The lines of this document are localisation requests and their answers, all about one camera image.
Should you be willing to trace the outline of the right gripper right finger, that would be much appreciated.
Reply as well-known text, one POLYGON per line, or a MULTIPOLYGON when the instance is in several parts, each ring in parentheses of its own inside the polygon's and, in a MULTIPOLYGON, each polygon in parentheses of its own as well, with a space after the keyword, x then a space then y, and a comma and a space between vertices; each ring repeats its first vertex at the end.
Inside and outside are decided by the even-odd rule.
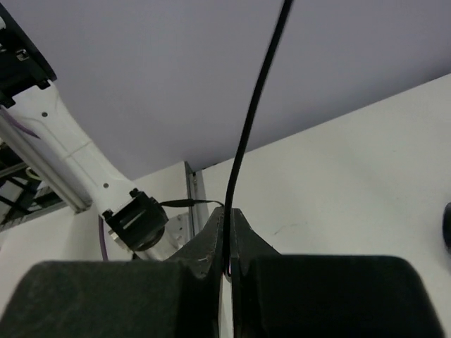
POLYGON ((234 337, 256 337, 261 328, 258 293, 260 277, 254 263, 262 257, 278 254, 252 229, 243 212, 234 208, 230 221, 230 283, 234 337))

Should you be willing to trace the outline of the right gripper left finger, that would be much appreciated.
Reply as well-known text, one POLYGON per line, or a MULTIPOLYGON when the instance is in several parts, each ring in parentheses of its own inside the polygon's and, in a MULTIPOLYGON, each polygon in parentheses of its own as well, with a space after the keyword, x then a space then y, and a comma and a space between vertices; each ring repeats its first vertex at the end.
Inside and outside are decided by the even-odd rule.
POLYGON ((170 257, 175 337, 220 334, 224 208, 217 207, 199 234, 170 257))

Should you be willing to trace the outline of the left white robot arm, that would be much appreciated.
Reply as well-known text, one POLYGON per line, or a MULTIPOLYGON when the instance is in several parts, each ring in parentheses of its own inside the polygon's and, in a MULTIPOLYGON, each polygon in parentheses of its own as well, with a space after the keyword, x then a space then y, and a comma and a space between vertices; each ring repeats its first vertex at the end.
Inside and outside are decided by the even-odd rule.
POLYGON ((178 250, 162 206, 124 176, 74 120, 57 76, 10 13, 1 9, 1 107, 68 166, 87 191, 116 243, 142 259, 163 261, 178 250))

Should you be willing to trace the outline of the white black headphones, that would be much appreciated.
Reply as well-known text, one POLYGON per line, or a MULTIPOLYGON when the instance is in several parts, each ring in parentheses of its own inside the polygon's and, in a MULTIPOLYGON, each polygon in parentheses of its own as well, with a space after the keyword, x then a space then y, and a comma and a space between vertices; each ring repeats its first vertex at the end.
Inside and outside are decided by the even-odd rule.
POLYGON ((451 203, 448 203, 443 212, 442 221, 443 241, 447 252, 451 252, 451 203))

